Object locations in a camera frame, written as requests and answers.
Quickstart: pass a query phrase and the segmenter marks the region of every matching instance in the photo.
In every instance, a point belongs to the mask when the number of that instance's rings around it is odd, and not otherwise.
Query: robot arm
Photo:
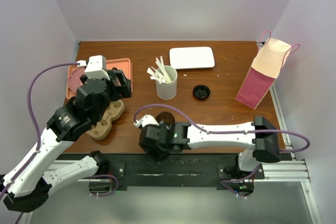
[[[245,150],[238,155],[238,167],[242,171],[251,172],[261,162],[276,163],[281,161],[276,133],[267,134],[214,134],[211,132],[253,131],[275,129],[264,117],[257,116],[253,122],[236,125],[201,125],[198,128],[190,123],[175,123],[173,115],[168,112],[166,120],[158,123],[158,115],[154,118],[145,115],[134,125],[141,129],[139,145],[155,160],[166,158],[171,153],[180,153],[207,146],[241,147]]]
[[[8,174],[0,177],[0,188],[8,184],[4,203],[9,210],[30,212],[41,206],[47,198],[72,182],[100,173],[108,161],[100,152],[92,152],[68,167],[46,172],[54,160],[83,133],[99,123],[112,101],[131,97],[130,80],[122,70],[107,70],[103,56],[90,57],[85,74],[80,78],[83,86],[65,106],[58,108],[47,122],[41,135],[41,147],[37,144],[24,159]],[[36,152],[34,159],[18,175],[11,178]]]

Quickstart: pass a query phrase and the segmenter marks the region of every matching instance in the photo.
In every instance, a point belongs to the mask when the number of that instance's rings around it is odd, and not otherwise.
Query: white cable clip
[[[10,185],[10,184],[14,184],[14,182],[15,182],[15,181],[12,181],[11,179],[6,181],[6,183],[7,183],[8,185]]]
[[[76,63],[79,63],[78,67],[86,67],[86,61],[85,60],[78,60]]]

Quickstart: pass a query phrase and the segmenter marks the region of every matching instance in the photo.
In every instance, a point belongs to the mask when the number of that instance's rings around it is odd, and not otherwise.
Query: black cup lid
[[[205,85],[197,85],[193,90],[194,96],[199,100],[205,100],[210,95],[210,89]]]

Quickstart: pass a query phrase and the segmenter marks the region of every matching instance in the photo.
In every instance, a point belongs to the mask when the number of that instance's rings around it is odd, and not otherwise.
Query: bag handle
[[[285,54],[283,55],[284,57],[283,57],[283,59],[282,59],[282,63],[281,63],[281,68],[280,68],[280,70],[281,70],[282,67],[284,66],[284,63],[283,63],[283,62],[284,62],[284,60],[285,60],[285,56],[286,56],[286,54],[289,52],[290,49],[292,49],[292,48],[295,47],[295,46],[298,46],[298,47],[297,47],[294,51],[290,52],[290,54],[287,56],[287,58],[288,58],[290,55],[294,54],[295,51],[299,49],[300,44],[295,44],[295,45],[291,46],[291,47],[285,52]]]
[[[266,33],[269,33],[269,37],[268,37],[268,39],[266,40],[266,42],[265,42],[264,45],[267,44],[267,42],[269,41],[269,39],[270,39],[271,36],[272,36],[271,32],[268,31],[268,30],[267,30],[267,31],[264,31],[264,32],[262,33],[262,35],[261,35],[261,37],[260,37],[260,39],[259,39],[259,43],[258,43],[257,54],[259,53],[259,46],[260,46],[261,40],[263,39],[263,37],[264,37],[264,35],[265,35]]]

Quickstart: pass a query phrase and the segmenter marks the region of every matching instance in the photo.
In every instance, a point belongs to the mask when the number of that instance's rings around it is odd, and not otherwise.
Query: shopping bag
[[[259,45],[266,33],[269,33],[269,38],[263,47],[258,50],[257,56],[254,58],[236,96],[236,101],[254,110],[279,76],[287,58],[300,47],[300,44],[291,46],[281,40],[272,38],[270,31],[265,31],[262,34]]]

